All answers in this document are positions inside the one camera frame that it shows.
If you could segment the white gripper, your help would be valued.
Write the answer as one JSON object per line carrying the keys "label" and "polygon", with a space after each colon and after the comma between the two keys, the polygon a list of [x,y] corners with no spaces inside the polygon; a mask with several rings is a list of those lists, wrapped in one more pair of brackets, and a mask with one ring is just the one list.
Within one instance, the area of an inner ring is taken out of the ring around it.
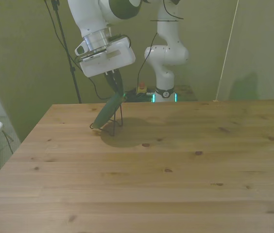
{"label": "white gripper", "polygon": [[106,51],[81,58],[80,67],[87,77],[104,73],[104,77],[111,89],[123,96],[124,88],[119,68],[131,65],[135,60],[136,57],[130,47],[130,41],[127,37],[124,37],[111,43],[106,48]]}

